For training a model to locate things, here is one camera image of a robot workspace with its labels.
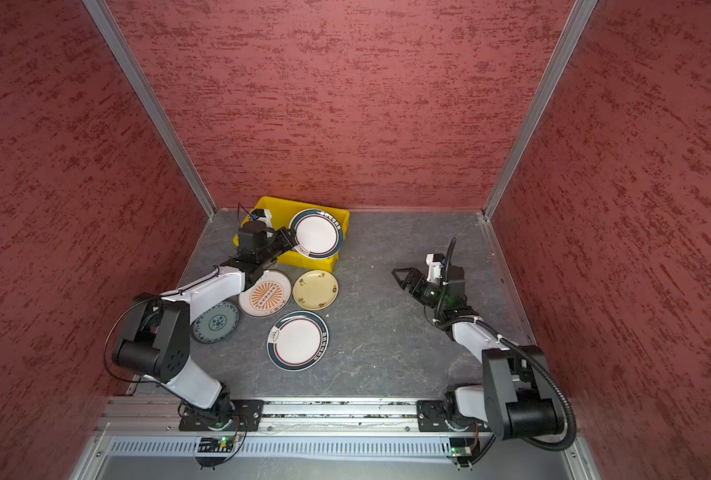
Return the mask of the white plate green rim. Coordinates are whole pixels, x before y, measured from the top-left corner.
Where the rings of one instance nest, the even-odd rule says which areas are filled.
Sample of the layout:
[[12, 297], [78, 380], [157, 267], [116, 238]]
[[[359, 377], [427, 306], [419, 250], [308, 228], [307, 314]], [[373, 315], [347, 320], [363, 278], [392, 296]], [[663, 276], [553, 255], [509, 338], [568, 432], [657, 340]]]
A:
[[311, 311], [296, 311], [279, 319], [267, 339], [267, 352], [277, 368], [299, 372], [316, 365], [329, 346], [326, 322]]
[[290, 228], [297, 232], [295, 250], [309, 259], [333, 258], [345, 243], [341, 223], [321, 209], [306, 209], [297, 213], [291, 220]]

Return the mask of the cream plate small motifs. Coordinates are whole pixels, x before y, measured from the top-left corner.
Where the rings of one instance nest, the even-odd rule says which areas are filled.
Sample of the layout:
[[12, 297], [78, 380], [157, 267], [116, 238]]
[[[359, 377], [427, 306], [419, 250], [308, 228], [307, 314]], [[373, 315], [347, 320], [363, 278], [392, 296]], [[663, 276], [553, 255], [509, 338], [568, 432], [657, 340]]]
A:
[[293, 286], [295, 302], [307, 310], [322, 310], [331, 306], [340, 292], [339, 281], [324, 270], [302, 274]]

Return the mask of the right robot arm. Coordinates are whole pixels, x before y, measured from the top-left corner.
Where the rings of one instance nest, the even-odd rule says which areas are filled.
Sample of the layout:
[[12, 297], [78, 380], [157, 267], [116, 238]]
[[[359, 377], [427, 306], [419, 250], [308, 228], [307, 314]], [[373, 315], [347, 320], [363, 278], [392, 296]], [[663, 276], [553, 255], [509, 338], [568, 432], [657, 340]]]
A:
[[437, 262], [423, 274], [395, 268], [401, 290], [423, 305], [431, 326], [481, 362], [481, 382], [447, 394], [449, 422], [479, 420], [499, 440], [521, 439], [545, 450], [567, 448], [577, 424], [571, 402], [545, 366], [543, 351], [519, 346], [467, 305], [463, 268]]

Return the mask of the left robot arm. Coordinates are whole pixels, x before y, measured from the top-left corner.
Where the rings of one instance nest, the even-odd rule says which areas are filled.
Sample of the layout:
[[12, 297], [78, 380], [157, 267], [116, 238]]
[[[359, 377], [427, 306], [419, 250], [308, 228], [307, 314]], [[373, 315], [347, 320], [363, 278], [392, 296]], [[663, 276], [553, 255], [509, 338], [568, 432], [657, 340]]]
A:
[[299, 245], [296, 230], [278, 230], [260, 220], [239, 229], [234, 257], [199, 280], [159, 295], [141, 294], [117, 320], [120, 334], [112, 362], [161, 385], [181, 399], [185, 414], [207, 430], [240, 428], [230, 390], [209, 376], [191, 356], [191, 331], [196, 320], [253, 287], [285, 253]]

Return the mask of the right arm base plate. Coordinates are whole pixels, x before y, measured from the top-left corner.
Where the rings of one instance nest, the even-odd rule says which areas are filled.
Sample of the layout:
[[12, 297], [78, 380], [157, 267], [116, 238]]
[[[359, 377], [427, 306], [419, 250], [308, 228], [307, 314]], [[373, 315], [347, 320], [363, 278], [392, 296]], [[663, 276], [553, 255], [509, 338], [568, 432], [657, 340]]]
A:
[[417, 427], [423, 433], [472, 432], [471, 421], [453, 421], [441, 400], [417, 400]]

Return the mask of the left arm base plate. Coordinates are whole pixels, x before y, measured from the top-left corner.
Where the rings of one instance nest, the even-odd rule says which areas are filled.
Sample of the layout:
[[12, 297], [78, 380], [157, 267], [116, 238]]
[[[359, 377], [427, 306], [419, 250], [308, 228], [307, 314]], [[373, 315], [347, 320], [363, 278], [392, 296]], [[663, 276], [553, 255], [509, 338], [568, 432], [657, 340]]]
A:
[[178, 407], [179, 430], [183, 432], [256, 432], [266, 402], [257, 399], [218, 400], [211, 409], [182, 401]]

